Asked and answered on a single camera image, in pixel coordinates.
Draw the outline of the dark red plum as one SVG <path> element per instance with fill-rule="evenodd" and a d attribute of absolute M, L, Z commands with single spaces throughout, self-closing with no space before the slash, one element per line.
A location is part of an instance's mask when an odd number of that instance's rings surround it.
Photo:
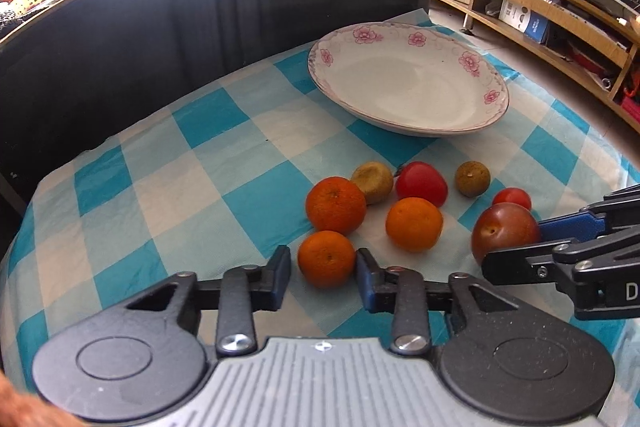
<path fill-rule="evenodd" d="M 497 249 L 535 244 L 541 241 L 537 220 L 525 207 L 499 202 L 482 212 L 471 235 L 471 251 L 480 265 Z"/>

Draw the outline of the orange mandarin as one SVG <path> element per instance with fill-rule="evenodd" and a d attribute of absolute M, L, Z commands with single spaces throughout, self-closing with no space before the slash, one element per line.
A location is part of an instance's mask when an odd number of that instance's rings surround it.
<path fill-rule="evenodd" d="M 306 281 L 317 288 L 344 285 L 356 265 L 356 251 L 349 239 L 337 232 L 309 235 L 297 251 L 297 264 Z"/>
<path fill-rule="evenodd" d="M 385 220 L 385 232 L 392 243 L 408 253 L 420 253 L 433 248 L 444 228 L 440 210 L 426 199 L 407 197 L 390 207 Z"/>
<path fill-rule="evenodd" d="M 355 183 L 341 176 L 329 176 L 309 191 L 305 211 L 315 230 L 349 235 L 362 225 L 367 202 Z"/>

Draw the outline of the small red tomato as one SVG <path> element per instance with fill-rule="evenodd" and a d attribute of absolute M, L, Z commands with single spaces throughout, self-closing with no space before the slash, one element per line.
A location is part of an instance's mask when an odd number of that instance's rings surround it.
<path fill-rule="evenodd" d="M 492 199 L 491 205 L 510 202 L 510 204 L 519 205 L 530 211 L 533 208 L 532 199 L 529 194 L 519 187 L 506 187 L 499 191 Z"/>

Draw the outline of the brown kiwi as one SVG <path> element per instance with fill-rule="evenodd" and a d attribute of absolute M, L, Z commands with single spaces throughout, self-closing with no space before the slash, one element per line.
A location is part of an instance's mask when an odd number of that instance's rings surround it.
<path fill-rule="evenodd" d="M 454 175 L 457 190 L 465 197 L 475 198 L 484 194 L 490 185 L 489 169 L 479 161 L 465 161 Z"/>
<path fill-rule="evenodd" d="M 368 161 L 360 165 L 352 173 L 350 181 L 358 186 L 369 206 L 384 202 L 394 188 L 393 173 L 378 161 Z"/>

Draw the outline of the large red tomato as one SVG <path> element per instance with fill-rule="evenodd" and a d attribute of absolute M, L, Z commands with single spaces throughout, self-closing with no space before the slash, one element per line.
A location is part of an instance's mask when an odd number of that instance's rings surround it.
<path fill-rule="evenodd" d="M 397 171 L 395 190 L 399 199 L 426 199 L 437 208 L 445 204 L 448 185 L 444 177 L 424 161 L 411 161 Z"/>

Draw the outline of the blue white checkered tablecloth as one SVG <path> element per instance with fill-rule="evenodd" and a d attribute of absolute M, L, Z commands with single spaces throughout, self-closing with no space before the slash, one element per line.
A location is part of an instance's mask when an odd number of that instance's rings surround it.
<path fill-rule="evenodd" d="M 30 366 L 38 348 L 57 332 L 178 271 L 216 279 L 235 265 L 262 265 L 279 244 L 294 256 L 291 285 L 279 313 L 258 313 L 266 336 L 373 336 L 388 343 L 390 316 L 362 309 L 354 283 L 318 291 L 300 275 L 295 255 L 311 233 L 304 202 L 327 176 L 349 178 L 361 164 L 390 167 L 422 160 L 447 180 L 444 231 L 422 255 L 396 248 L 385 234 L 387 207 L 367 212 L 350 240 L 368 247 L 381 265 L 405 265 L 426 279 L 454 271 L 480 275 L 469 252 L 475 220 L 503 187 L 532 196 L 538 218 L 575 211 L 631 184 L 639 169 L 593 127 L 535 83 L 473 46 L 457 31 L 432 24 L 423 11 L 398 22 L 465 42 L 496 66 L 511 104 L 485 131 L 449 139 L 413 138 L 375 128 L 346 113 L 314 87 L 308 46 L 277 55 L 212 82 L 107 139 L 46 176 L 26 208 L 21 230 L 1 265 L 1 360 L 17 389 L 34 391 Z M 484 162 L 487 193 L 461 196 L 451 186 L 462 162 Z M 321 386 L 309 377 L 329 373 L 318 362 L 298 369 L 298 392 L 282 369 L 235 369 L 232 383 L 256 389 L 232 410 L 231 426 L 350 426 L 355 367 Z M 271 412 L 262 383 L 291 389 L 291 413 Z"/>

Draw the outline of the wooden tv stand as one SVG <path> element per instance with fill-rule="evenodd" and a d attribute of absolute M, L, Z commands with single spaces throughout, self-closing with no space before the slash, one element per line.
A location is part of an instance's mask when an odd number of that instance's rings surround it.
<path fill-rule="evenodd" d="M 639 27 L 634 13 L 614 17 L 591 0 L 511 0 L 549 21 L 544 44 L 499 20 L 502 0 L 438 0 L 464 15 L 461 31 L 480 23 L 573 79 L 617 116 L 639 128 Z"/>

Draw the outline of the white floral plate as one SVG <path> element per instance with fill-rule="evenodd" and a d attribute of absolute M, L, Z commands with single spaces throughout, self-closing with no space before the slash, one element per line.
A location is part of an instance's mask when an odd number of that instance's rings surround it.
<path fill-rule="evenodd" d="M 308 70 L 346 112 L 405 135 L 477 132 L 510 105 L 506 80 L 486 57 L 431 27 L 384 22 L 332 31 L 310 49 Z"/>

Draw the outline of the white blue box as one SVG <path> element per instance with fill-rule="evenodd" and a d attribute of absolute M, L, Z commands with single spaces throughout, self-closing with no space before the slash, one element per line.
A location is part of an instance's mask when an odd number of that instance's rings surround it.
<path fill-rule="evenodd" d="M 544 44 L 547 40 L 549 21 L 526 6 L 502 0 L 499 20 L 536 43 Z"/>

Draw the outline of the black coffee table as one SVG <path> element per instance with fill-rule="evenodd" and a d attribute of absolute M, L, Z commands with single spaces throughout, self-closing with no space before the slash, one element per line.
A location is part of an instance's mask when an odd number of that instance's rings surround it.
<path fill-rule="evenodd" d="M 1 43 L 1 242 L 39 182 L 204 84 L 431 0 L 63 0 Z"/>

